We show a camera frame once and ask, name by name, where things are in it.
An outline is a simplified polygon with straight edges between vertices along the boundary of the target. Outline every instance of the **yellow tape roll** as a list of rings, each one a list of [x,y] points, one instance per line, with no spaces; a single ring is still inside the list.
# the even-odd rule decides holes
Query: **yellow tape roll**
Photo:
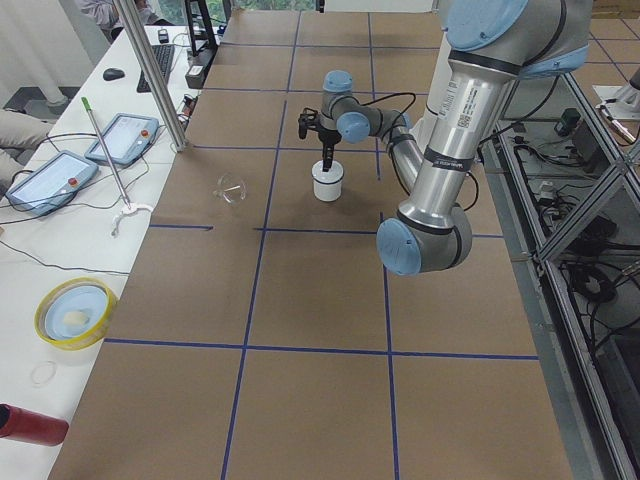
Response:
[[[82,286],[97,287],[105,293],[107,297],[107,305],[104,309],[104,312],[100,316],[100,319],[89,330],[76,337],[64,340],[56,340],[54,338],[51,338],[47,333],[47,330],[45,329],[45,319],[47,317],[49,309],[62,295],[73,290],[74,288]],[[98,340],[104,338],[107,333],[107,329],[109,328],[109,318],[111,317],[111,313],[113,312],[113,308],[115,307],[117,302],[118,298],[116,297],[116,295],[111,291],[109,287],[107,287],[99,280],[88,277],[69,280],[68,282],[58,285],[56,288],[51,290],[44,297],[44,299],[42,299],[42,302],[40,302],[35,315],[36,332],[38,336],[44,341],[49,342],[51,345],[61,348],[62,350],[80,350],[82,348],[86,348],[89,345],[93,345]]]

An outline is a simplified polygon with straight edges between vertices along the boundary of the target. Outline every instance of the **aluminum rail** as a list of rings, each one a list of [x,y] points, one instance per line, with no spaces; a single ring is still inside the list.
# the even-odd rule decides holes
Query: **aluminum rail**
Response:
[[[164,124],[171,134],[176,150],[180,152],[187,146],[187,138],[185,137],[182,125],[178,121],[169,90],[160,72],[160,67],[153,54],[153,50],[151,49],[151,44],[145,33],[144,26],[138,16],[138,9],[135,3],[130,0],[114,0],[114,4],[118,9],[124,29],[129,35],[129,40],[138,58],[138,63],[140,63],[144,76],[151,87],[151,93],[160,110]]]

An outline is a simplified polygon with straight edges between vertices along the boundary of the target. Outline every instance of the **tape roll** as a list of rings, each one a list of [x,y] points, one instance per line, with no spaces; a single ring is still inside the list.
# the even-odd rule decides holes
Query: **tape roll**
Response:
[[[118,299],[99,280],[81,277],[49,292],[36,310],[36,333],[63,350],[80,350],[104,338]]]

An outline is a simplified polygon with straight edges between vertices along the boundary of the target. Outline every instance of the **keyboard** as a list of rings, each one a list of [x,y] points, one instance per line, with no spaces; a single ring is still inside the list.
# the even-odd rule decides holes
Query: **keyboard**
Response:
[[[163,45],[151,45],[153,49],[153,53],[156,56],[156,60],[158,60],[158,65],[160,65],[160,72],[162,72],[162,76],[164,77],[164,81],[166,82],[169,79],[169,75],[171,74],[171,62],[173,62],[173,45],[170,43],[165,43]],[[144,78],[144,72],[140,72],[140,80],[138,80],[138,86],[136,87],[136,92],[145,93],[150,92],[151,87],[149,86],[149,82]]]

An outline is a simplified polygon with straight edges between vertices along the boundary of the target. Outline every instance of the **light blue joint cap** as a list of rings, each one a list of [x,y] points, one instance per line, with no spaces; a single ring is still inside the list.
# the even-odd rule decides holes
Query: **light blue joint cap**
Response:
[[[422,256],[416,237],[409,227],[397,218],[385,220],[376,236],[378,255],[384,266],[396,275],[417,275]]]
[[[554,77],[563,73],[572,72],[580,68],[582,64],[587,61],[588,53],[589,46],[585,45],[559,57],[534,63],[520,70],[518,78],[528,80],[531,78]]]
[[[353,88],[353,78],[344,70],[332,70],[324,77],[323,87],[325,92],[345,93]]]
[[[447,16],[447,40],[454,50],[471,52],[495,42],[520,18],[529,0],[453,2]]]
[[[336,122],[342,138],[349,143],[358,143],[369,136],[369,119],[359,112],[347,112],[340,115]]]
[[[407,128],[413,128],[413,124],[411,123],[411,117],[407,112],[404,112],[402,114],[402,118],[404,118],[404,123],[407,126]]]

